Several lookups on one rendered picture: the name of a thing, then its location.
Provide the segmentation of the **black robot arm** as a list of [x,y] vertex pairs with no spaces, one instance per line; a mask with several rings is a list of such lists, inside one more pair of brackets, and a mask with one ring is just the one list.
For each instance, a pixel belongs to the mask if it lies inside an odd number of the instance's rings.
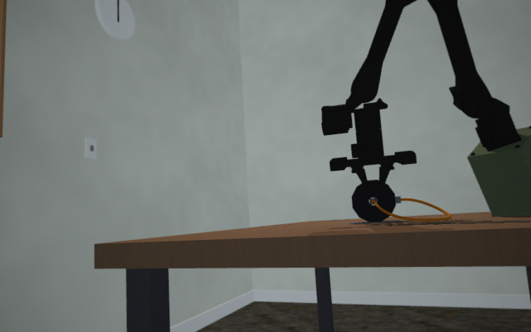
[[[405,6],[416,0],[386,0],[378,28],[367,58],[351,86],[346,104],[322,107],[324,136],[355,130],[381,129],[380,109],[388,105],[381,98],[372,101],[380,83],[382,64]],[[476,121],[476,132],[483,147],[492,151],[521,141],[510,115],[510,106],[493,98],[476,71],[457,0],[428,0],[434,9],[442,31],[447,52],[456,78],[456,86],[449,87],[454,105]],[[364,104],[364,108],[356,109]]]

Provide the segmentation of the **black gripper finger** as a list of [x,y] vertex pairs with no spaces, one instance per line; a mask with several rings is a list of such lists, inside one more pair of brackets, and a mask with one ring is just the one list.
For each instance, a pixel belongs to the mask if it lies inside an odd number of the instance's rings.
[[384,185],[386,183],[387,176],[389,175],[390,170],[395,169],[394,167],[380,167],[380,179],[379,179],[379,195],[380,199],[382,198],[382,194],[384,191]]
[[368,181],[367,181],[367,178],[366,178],[366,173],[365,173],[365,170],[356,170],[356,171],[352,171],[352,173],[356,173],[358,175],[358,177],[360,178],[363,186],[364,186],[364,189],[367,193],[367,196],[369,199],[371,199],[371,194],[370,194],[370,190],[369,190],[369,185],[368,185]]

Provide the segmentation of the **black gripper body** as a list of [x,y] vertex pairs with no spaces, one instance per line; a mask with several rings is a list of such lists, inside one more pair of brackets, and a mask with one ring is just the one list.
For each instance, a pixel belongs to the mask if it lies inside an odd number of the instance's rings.
[[[330,161],[330,171],[345,170],[351,167],[352,171],[363,170],[364,165],[381,165],[381,168],[393,167],[394,163],[401,165],[415,164],[416,153],[413,151],[399,151],[395,155],[384,156],[382,130],[368,130],[356,132],[358,158],[349,159],[347,157],[332,158]],[[374,160],[379,157],[381,159]],[[369,160],[363,160],[368,158]]]

